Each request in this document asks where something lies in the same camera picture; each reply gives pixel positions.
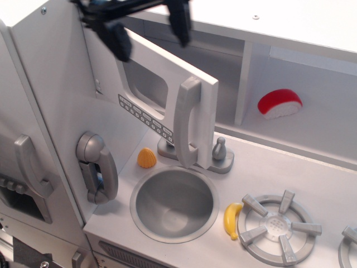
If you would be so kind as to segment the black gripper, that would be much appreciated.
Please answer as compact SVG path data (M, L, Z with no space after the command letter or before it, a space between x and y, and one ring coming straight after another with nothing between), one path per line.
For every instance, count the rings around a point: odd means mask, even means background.
M178 38L182 47L190 42L191 16L189 1L71 1L79 7L86 27L95 24L94 31L112 52L117 60L128 62L131 58L132 44L124 25L115 21L137 12L156 6L166 6L170 15L169 22L174 35Z

